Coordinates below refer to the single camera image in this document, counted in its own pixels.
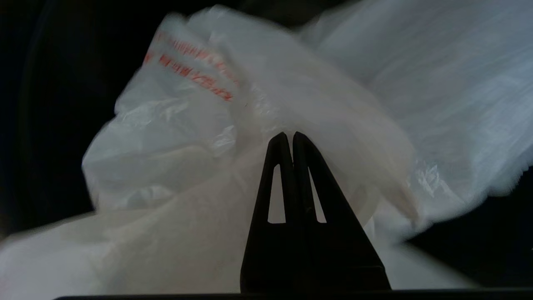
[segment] plastic bag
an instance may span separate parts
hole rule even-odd
[[[7,240],[0,297],[238,292],[267,142],[279,131],[314,141],[362,224],[389,201],[416,216],[405,134],[292,34],[223,7],[170,15],[162,29],[170,34],[156,33],[86,153],[98,214]]]
[[[299,130],[362,224],[383,196],[417,217],[405,183],[414,151],[403,132],[370,93],[273,25],[221,7],[187,22],[167,16],[116,112],[83,161],[99,212],[158,207],[265,150],[280,131]]]
[[[532,13],[527,0],[363,1],[320,16],[301,40],[408,133],[423,158],[411,190],[426,218],[443,220],[510,191],[533,159]]]

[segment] translucent plastic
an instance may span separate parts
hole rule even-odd
[[[277,133],[299,130],[320,148],[363,224],[383,197],[417,217],[406,184],[413,148],[374,97],[290,33],[225,8],[187,22],[165,18],[116,111],[83,161],[99,212],[158,207],[264,151]],[[213,197],[242,194],[233,192]]]
[[[318,17],[301,40],[406,131],[421,158],[410,188],[435,221],[507,193],[532,162],[532,15],[528,0],[363,1]],[[398,229],[394,213],[376,217]]]

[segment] crumpled plastic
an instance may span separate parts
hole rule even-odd
[[[527,0],[362,1],[317,17],[300,40],[407,133],[418,154],[410,189],[435,222],[508,193],[533,161],[532,13]],[[374,220],[412,232],[387,207]]]
[[[224,7],[167,16],[116,113],[83,161],[96,215],[9,238],[2,298],[238,292],[281,131],[315,143],[370,236],[384,212],[423,217],[422,160],[379,101],[293,33]]]

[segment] white plastic bag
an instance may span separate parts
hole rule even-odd
[[[443,220],[508,192],[533,159],[532,15],[528,0],[363,1],[320,16],[301,39],[408,133],[424,159],[411,190],[426,218]]]
[[[100,212],[158,207],[298,130],[322,151],[362,224],[383,196],[417,217],[403,132],[370,93],[273,25],[224,8],[187,23],[169,15],[116,111],[83,162]]]
[[[83,162],[98,214],[3,244],[1,298],[238,292],[267,143],[280,131],[315,142],[362,224],[383,197],[416,218],[403,132],[290,33],[223,7],[170,15],[159,30],[171,38],[156,33]],[[174,52],[174,40],[192,47]],[[200,48],[212,59],[191,55]],[[176,74],[184,66],[215,83]]]

